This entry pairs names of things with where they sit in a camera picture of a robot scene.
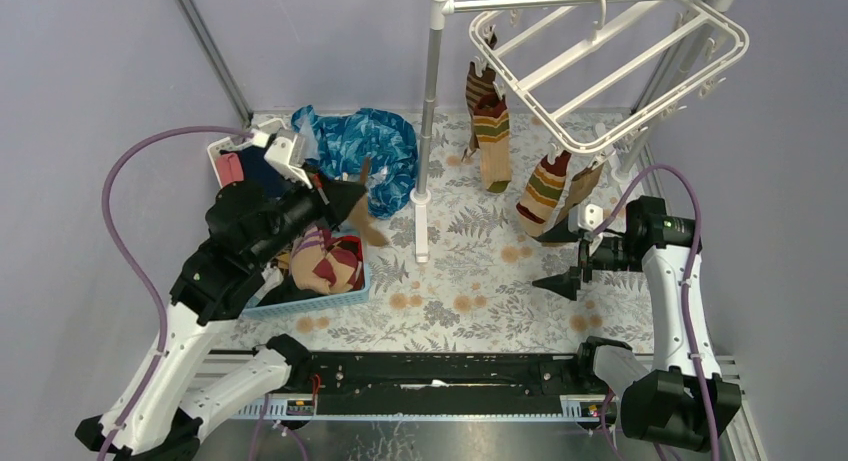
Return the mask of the red cuff multicolour sock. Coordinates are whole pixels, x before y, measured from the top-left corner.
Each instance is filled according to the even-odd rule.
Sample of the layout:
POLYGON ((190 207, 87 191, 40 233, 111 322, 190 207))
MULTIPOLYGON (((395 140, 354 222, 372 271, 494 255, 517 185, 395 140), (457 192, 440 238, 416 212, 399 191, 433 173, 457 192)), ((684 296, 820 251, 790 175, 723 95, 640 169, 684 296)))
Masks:
POLYGON ((541 235, 562 196, 571 154, 545 155, 536 164, 516 204, 521 228, 530 237, 541 235))
POLYGON ((472 111, 473 134, 481 151, 484 188, 502 193, 512 179, 510 164, 510 113, 504 97, 497 93, 481 97, 472 111))

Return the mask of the tan brown cuff sock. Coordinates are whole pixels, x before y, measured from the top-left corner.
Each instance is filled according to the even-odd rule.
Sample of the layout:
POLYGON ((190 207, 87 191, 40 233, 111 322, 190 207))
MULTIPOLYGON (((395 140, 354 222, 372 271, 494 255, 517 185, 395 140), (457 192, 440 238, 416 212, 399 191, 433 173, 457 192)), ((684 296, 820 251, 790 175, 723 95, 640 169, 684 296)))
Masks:
MULTIPOLYGON (((555 224, 568 216, 572 207, 585 201, 598 185, 604 169, 603 163, 592 163, 580 172, 578 172, 571 180, 568 194, 562 209, 560 210, 555 224)), ((541 243, 544 246, 554 246, 558 244, 541 243)))
MULTIPOLYGON (((364 187, 370 174, 370 168, 371 158, 365 157, 360 173, 357 176, 351 175, 348 181, 354 181, 364 187)), ((365 189, 365 194, 358 200, 347 221, 368 245, 385 247, 389 244, 388 238, 374 226, 375 218, 369 212, 368 189, 365 189)))

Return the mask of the silver white drying rack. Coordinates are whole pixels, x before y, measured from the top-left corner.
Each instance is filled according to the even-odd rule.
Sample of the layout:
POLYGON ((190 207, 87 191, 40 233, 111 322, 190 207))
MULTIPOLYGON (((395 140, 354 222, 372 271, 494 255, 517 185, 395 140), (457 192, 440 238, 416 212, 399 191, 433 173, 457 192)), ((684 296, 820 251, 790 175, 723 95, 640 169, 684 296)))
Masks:
POLYGON ((679 109, 680 101, 695 89, 711 92, 720 83, 720 75, 738 62, 746 53, 750 38, 745 29, 727 16, 734 0, 429 0, 429 38, 426 58, 425 88, 422 120, 418 136, 419 169, 416 185, 410 194, 414 212, 414 257, 417 263, 425 264, 430 258, 428 207, 431 193, 428 188, 429 158, 434 137, 433 122, 437 105, 437 80, 442 37, 448 16, 472 13, 474 19, 468 34, 478 50, 484 66, 493 69, 506 86, 551 132, 556 146, 576 155, 600 156, 621 140, 641 138, 656 120, 679 109), (580 93, 571 101, 550 111, 534 97, 533 92, 544 83, 562 73, 576 62, 594 53, 660 4, 674 1, 681 4, 683 12, 674 29, 643 53, 627 61, 623 66, 604 77, 601 81, 580 93), (515 51, 544 29, 563 18, 577 6, 595 5, 599 16, 586 39, 567 48, 530 74, 516 76, 506 64, 506 55, 515 51), (517 17, 530 8, 548 8, 550 14, 520 31, 512 39, 496 48, 490 47, 484 36, 485 28, 503 13, 517 17), (593 141, 581 142, 568 134, 560 120, 588 101, 597 97, 619 81, 633 73, 653 58, 665 53, 689 35, 697 36, 711 29, 712 34, 696 45, 697 50, 707 49, 714 53, 722 40, 728 40, 729 51, 719 57, 712 55, 705 66, 693 74, 685 74, 670 82, 668 90, 655 99, 639 106, 628 118, 606 134, 593 141))

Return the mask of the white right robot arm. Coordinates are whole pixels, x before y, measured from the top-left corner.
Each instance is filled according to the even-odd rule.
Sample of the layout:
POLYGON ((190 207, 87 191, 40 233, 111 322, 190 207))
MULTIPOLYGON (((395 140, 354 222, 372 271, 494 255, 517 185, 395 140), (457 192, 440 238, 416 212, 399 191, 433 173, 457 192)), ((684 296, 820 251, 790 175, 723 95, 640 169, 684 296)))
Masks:
POLYGON ((641 196, 625 211, 622 233, 597 233, 602 211, 587 204, 538 235, 544 244, 576 244, 577 259, 567 271, 532 284, 576 300, 597 272, 643 274, 654 326, 651 367, 642 365, 628 344, 591 336, 579 348, 575 383, 589 393, 608 386, 619 401, 626 436, 708 452, 739 411, 742 393, 724 380, 713 354, 701 299, 696 223, 669 215, 657 197, 641 196))

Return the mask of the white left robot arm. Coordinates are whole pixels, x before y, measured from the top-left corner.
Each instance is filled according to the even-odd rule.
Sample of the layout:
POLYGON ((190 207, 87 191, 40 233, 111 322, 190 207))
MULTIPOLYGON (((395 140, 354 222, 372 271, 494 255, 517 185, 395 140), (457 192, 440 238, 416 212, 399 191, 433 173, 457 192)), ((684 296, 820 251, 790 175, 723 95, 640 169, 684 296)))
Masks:
POLYGON ((312 384, 310 351, 288 335, 197 392, 190 385, 218 339, 264 285, 264 267, 318 224, 337 227, 367 198, 364 185, 314 178, 282 198, 252 182, 223 187, 207 211, 209 236, 184 262, 143 365, 105 413, 82 420, 76 438, 100 457, 189 460, 224 421, 273 391, 312 384))

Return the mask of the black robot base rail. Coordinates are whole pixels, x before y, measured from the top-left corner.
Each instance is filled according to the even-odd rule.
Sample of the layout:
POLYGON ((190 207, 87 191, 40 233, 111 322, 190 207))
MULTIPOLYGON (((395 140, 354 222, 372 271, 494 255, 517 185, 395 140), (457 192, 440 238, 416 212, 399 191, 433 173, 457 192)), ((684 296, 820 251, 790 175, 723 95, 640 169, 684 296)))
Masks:
POLYGON ((278 395, 320 416, 560 415, 568 396, 608 387, 573 354, 317 352, 278 395))

